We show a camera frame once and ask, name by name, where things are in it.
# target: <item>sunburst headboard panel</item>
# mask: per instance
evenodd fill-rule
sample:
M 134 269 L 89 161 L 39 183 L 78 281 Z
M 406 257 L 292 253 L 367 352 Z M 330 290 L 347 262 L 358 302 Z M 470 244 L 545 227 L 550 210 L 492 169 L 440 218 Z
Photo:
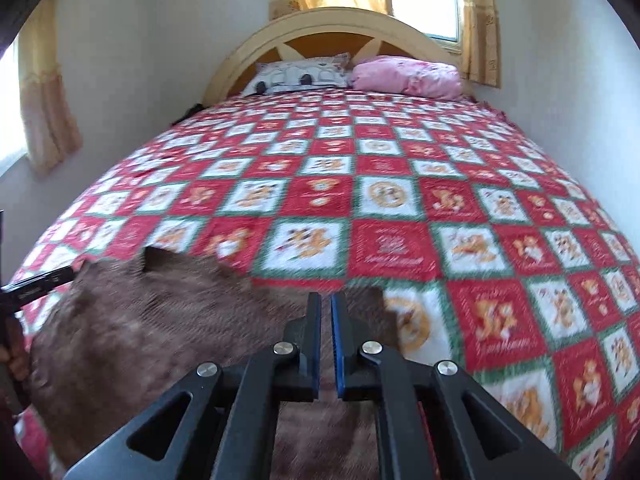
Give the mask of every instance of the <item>sunburst headboard panel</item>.
M 212 106 L 240 93 L 255 76 L 257 62 L 343 52 L 355 60 L 380 54 L 458 65 L 456 57 L 395 18 L 370 10 L 325 7 L 289 14 L 252 35 L 218 68 L 203 104 Z

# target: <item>pillow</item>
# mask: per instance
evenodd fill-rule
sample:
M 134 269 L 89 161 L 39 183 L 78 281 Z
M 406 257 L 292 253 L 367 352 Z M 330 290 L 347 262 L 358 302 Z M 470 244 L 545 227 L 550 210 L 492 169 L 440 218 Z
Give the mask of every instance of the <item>pillow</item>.
M 297 61 L 257 63 L 258 73 L 241 96 L 265 94 L 277 86 L 286 86 L 288 91 L 297 89 L 297 86 L 346 88 L 348 78 L 344 69 L 349 60 L 349 54 L 340 54 Z
M 361 91 L 450 101 L 462 96 L 462 81 L 456 67 L 398 56 L 377 56 L 356 65 L 351 85 Z

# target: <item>red checkered blanket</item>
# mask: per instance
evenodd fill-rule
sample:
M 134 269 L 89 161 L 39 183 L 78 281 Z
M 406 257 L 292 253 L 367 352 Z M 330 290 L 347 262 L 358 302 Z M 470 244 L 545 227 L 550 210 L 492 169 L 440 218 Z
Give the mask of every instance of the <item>red checkered blanket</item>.
M 15 278 L 145 245 L 270 283 L 381 285 L 407 357 L 462 364 L 582 478 L 604 478 L 638 430 L 638 258 L 488 107 L 335 89 L 229 100 L 108 171 Z M 59 296 L 25 309 L 30 335 Z

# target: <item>wooden headboard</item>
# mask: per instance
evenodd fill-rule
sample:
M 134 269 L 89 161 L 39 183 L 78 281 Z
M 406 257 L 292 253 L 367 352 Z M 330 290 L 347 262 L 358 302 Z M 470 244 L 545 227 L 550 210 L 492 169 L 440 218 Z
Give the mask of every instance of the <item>wooden headboard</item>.
M 372 10 L 323 7 L 288 14 L 252 35 L 220 65 L 202 103 L 213 106 L 240 93 L 255 76 L 257 62 L 343 52 L 349 52 L 354 60 L 382 54 L 458 66 L 458 58 L 395 18 Z

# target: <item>metal screw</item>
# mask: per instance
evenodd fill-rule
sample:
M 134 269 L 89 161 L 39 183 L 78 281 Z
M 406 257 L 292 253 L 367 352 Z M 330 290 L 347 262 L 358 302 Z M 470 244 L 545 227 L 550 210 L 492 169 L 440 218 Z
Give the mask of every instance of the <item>metal screw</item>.
M 218 367 L 213 363 L 202 363 L 196 371 L 200 377 L 212 377 L 218 373 Z
M 278 355 L 289 355 L 293 352 L 293 345 L 287 341 L 280 341 L 273 345 L 273 353 Z
M 362 351 L 365 354 L 379 354 L 382 352 L 382 345 L 377 341 L 367 341 L 362 345 Z
M 452 361 L 441 361 L 438 363 L 438 371 L 443 375 L 455 375 L 458 372 L 458 365 Z

